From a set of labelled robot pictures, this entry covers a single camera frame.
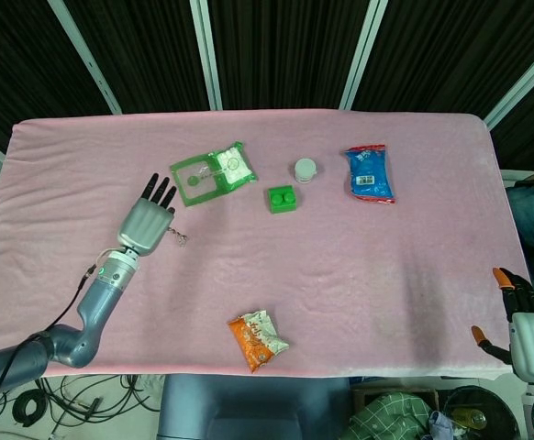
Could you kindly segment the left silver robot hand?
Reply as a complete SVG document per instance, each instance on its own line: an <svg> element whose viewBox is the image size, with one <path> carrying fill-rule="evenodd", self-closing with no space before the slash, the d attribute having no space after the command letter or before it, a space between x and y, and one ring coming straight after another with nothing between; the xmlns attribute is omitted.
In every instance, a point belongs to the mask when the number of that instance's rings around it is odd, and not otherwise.
<svg viewBox="0 0 534 440"><path fill-rule="evenodd" d="M117 232L120 246L139 256L147 256L156 249L175 217L172 200L177 187L170 185L169 177L161 181L159 178L158 173L151 175Z"/></svg>

